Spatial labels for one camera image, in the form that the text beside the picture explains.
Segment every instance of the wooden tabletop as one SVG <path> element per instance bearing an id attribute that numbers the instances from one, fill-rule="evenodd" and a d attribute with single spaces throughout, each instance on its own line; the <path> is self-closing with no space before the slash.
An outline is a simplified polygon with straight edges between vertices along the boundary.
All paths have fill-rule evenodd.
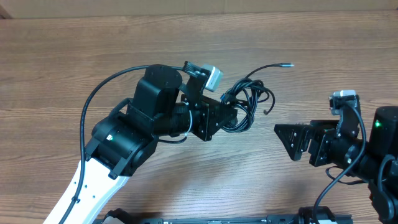
<path id="1" fill-rule="evenodd" d="M 164 218 L 246 217 L 313 205 L 330 182 L 326 167 L 312 167 L 308 154 L 291 161 L 274 125 L 338 119 L 329 94 L 354 89 L 369 135 L 375 109 L 398 105 L 398 11 L 1 20 L 0 223 L 42 223 L 55 206 L 80 159 L 81 109 L 100 81 L 136 65 L 186 60 L 224 71 L 218 90 L 205 92 L 215 99 L 257 67 L 295 67 L 253 77 L 277 101 L 267 116 L 262 110 L 270 103 L 259 105 L 249 131 L 159 143 L 101 216 L 120 207 Z M 98 92 L 86 139 L 113 106 L 133 96 L 142 74 Z M 377 223 L 365 184 L 338 184 L 321 204 L 356 223 Z"/>

